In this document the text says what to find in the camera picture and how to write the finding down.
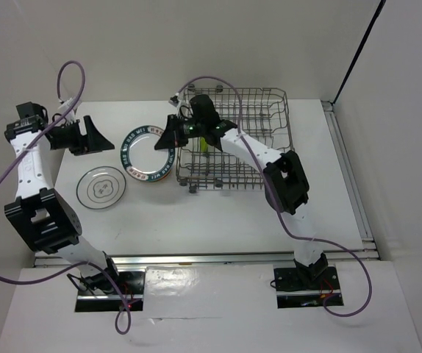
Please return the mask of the green patterned white plate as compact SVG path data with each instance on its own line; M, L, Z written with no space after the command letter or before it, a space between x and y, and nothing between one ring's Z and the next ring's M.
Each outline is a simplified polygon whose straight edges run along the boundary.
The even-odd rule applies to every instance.
M124 138L120 161L130 177L149 182L171 172L176 158L175 149L154 149L162 133L163 129L158 126L144 125L133 129Z

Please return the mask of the orange plate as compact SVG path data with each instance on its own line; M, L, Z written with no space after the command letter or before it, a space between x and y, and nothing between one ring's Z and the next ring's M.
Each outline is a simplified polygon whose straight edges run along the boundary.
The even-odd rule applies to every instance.
M167 174L165 174L164 176L162 176L162 177L158 178L158 179L150 180L149 182L159 182L159 181L161 181L161 180L163 180L163 179L167 178L169 175L170 175L170 172L169 172L169 173L167 173Z

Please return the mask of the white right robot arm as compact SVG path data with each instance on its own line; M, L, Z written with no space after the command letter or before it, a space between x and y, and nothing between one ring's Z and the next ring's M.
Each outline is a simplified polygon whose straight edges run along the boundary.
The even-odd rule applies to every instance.
M309 184L298 155L272 149L250 137L233 121L222 119L212 99L201 94L190 100L191 116L183 116L182 105L167 117L156 150L184 147L192 138L203 138L208 145L237 157L262 174L265 197L284 220L291 233L296 279L304 288L314 288L322 279L314 264L320 253L311 248L314 236L307 212Z

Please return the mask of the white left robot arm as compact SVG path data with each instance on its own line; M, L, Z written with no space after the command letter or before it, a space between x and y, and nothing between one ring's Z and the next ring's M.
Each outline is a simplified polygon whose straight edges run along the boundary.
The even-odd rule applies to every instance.
M111 257L96 249L82 235L82 226L74 209L54 189L44 157L51 150L66 149L74 156L108 151L114 145L95 127L89 115L82 119L82 132L73 113L62 124L41 132L49 125L45 107L27 102L17 107L19 119L8 124L4 132L15 155L18 189L13 202L5 205L7 220L34 252L54 254L78 263L78 283L85 290L115 292L121 284Z

